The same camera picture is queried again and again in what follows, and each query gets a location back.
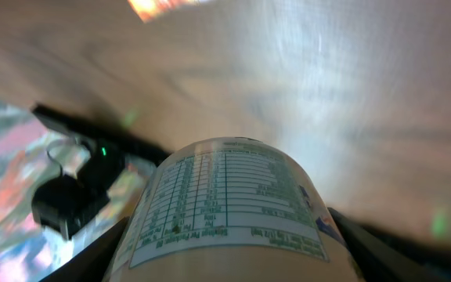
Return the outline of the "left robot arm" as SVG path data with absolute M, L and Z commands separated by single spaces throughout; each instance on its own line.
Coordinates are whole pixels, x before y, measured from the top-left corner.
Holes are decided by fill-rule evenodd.
M 59 166 L 58 176 L 40 184 L 31 200 L 34 221 L 65 240 L 71 240 L 110 202 L 108 190 L 125 170 L 129 157 L 158 166 L 170 156 L 155 143 L 98 121 L 61 113 L 43 104 L 34 106 L 31 113 L 46 128 L 66 135 L 66 144 L 89 152 L 89 159 L 75 176 Z

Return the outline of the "green lid jar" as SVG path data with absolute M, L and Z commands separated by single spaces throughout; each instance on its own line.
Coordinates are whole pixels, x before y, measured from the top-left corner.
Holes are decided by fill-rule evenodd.
M 254 139 L 214 138 L 151 175 L 106 281 L 361 281 L 304 169 Z

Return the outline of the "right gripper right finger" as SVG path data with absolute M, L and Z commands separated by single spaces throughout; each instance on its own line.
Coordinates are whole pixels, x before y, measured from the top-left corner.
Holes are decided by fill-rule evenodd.
M 329 212 L 367 281 L 451 281 L 451 252 L 360 225 Z

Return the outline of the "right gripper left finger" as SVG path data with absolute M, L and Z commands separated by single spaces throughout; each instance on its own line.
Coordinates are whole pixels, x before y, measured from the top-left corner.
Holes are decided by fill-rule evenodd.
M 99 282 L 103 279 L 117 246 L 123 237 L 129 217 L 124 217 L 69 262 L 40 282 Z

